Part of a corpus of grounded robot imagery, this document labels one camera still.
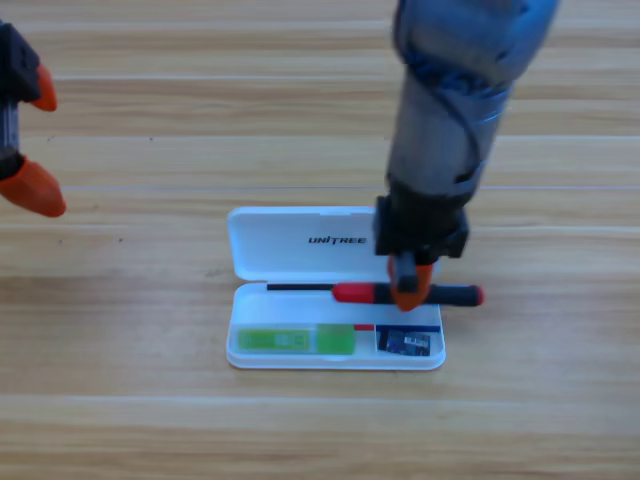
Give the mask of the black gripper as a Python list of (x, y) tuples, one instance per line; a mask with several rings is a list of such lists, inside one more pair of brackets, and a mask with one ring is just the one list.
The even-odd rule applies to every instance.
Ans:
[(442, 257), (459, 258), (470, 227), (463, 195), (425, 195), (392, 180), (387, 194), (376, 200), (375, 253), (387, 256), (391, 298), (401, 311), (426, 300), (434, 264)]
[[(31, 104), (42, 111), (55, 111), (57, 94), (50, 70), (40, 64), (36, 51), (10, 23), (1, 23), (1, 159), (19, 147), (18, 105)], [(45, 217), (66, 211), (59, 182), (40, 164), (18, 153), (18, 166), (11, 175), (1, 175), (1, 196), (10, 203)]]

